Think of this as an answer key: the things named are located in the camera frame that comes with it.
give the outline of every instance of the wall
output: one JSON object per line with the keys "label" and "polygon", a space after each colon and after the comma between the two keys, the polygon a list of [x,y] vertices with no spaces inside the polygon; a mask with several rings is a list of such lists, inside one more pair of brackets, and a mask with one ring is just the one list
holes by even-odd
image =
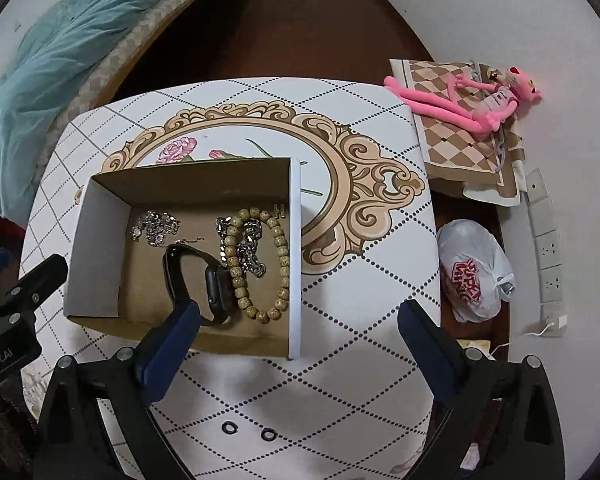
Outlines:
{"label": "wall", "polygon": [[[389,0],[435,60],[517,64],[546,96],[523,119],[527,171],[539,166],[554,203],[564,259],[563,338],[525,337],[512,361],[542,359],[552,383],[567,476],[600,450],[600,20],[586,0]],[[511,336],[539,320],[526,206],[501,214],[518,280]]]}

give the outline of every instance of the box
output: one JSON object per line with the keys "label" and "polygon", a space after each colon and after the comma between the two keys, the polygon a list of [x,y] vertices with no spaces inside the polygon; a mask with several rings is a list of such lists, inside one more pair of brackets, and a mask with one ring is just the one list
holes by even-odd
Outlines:
{"label": "box", "polygon": [[[238,311],[230,322],[200,328],[193,348],[223,354],[297,358],[300,354],[300,165],[291,158],[245,158],[163,164],[93,175],[78,212],[65,285],[64,315],[82,326],[140,340],[172,311],[164,283],[164,248],[151,247],[144,233],[138,241],[131,226],[143,212],[169,212],[180,220],[177,239],[196,240],[193,247],[220,260],[216,218],[242,208],[273,212],[289,242],[289,310],[261,324]],[[262,225],[258,259],[267,266],[262,278],[247,273],[248,290],[260,310],[273,306],[280,288],[280,261],[270,229]],[[182,259],[182,272],[200,312],[211,319],[204,280],[206,263]]]}

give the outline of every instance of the blue comforter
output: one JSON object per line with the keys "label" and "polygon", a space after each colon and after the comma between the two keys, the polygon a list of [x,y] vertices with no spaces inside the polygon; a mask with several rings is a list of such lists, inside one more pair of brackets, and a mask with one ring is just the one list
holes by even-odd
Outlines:
{"label": "blue comforter", "polygon": [[0,214],[24,227],[45,135],[91,70],[159,0],[61,0],[0,81]]}

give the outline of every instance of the beaded bracelet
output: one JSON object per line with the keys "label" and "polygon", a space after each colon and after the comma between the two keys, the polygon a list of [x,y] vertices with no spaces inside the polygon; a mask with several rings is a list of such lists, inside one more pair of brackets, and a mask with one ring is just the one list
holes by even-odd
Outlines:
{"label": "beaded bracelet", "polygon": [[[242,222],[250,218],[259,219],[262,223],[267,224],[273,234],[273,243],[277,247],[278,256],[280,258],[280,277],[282,283],[280,290],[278,291],[278,298],[276,299],[274,306],[265,311],[258,310],[249,298],[249,291],[247,290],[247,281],[244,279],[244,273],[240,266],[240,260],[237,256],[237,250],[235,248],[238,243],[237,235],[240,233],[240,228],[243,226]],[[226,264],[231,272],[233,279],[235,297],[238,298],[238,306],[244,311],[244,315],[250,319],[255,319],[260,323],[268,323],[269,319],[274,321],[279,320],[284,312],[289,307],[289,247],[286,241],[285,232],[280,227],[280,222],[276,218],[273,218],[267,211],[260,211],[257,207],[251,209],[240,209],[238,216],[232,216],[230,225],[226,229],[226,237],[224,238],[226,254]]]}

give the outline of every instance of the ornate gold frame design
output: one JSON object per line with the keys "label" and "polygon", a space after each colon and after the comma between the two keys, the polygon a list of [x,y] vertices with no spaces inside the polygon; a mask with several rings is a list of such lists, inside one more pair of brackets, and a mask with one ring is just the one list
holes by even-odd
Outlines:
{"label": "ornate gold frame design", "polygon": [[[389,232],[391,209],[409,205],[425,188],[416,172],[381,156],[380,146],[370,137],[354,134],[349,126],[320,114],[297,114],[282,101],[180,110],[164,126],[148,128],[109,155],[102,171],[132,168],[168,140],[226,124],[259,126],[293,136],[325,161],[331,190],[321,211],[302,228],[304,274],[323,274],[346,254],[362,254],[365,241]],[[394,190],[385,183],[387,174]]]}

